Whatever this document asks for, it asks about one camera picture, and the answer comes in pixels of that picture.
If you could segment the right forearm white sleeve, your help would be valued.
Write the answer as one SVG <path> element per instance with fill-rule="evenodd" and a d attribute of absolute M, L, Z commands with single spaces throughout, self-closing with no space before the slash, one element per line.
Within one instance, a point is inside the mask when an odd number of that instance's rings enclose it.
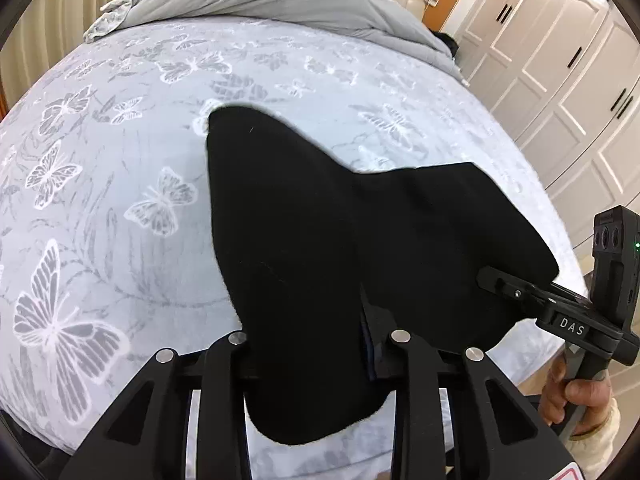
<path fill-rule="evenodd" d="M 565 443 L 567 451 L 587 480 L 597 479 L 613 455 L 614 440 L 620 431 L 620 409 L 612 399 L 608 417 L 602 424 L 586 434 L 571 437 Z"/>

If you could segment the person's right hand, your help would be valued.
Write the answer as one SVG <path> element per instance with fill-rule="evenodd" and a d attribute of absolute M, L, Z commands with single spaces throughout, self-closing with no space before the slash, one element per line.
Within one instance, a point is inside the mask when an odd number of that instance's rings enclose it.
<path fill-rule="evenodd" d="M 551 364 L 542 388 L 538 413 L 548 426 L 560 424 L 568 404 L 583 406 L 585 413 L 573 432 L 573 437 L 589 434 L 608 419 L 612 404 L 612 385 L 608 372 L 601 380 L 565 379 L 566 362 L 560 353 Z"/>

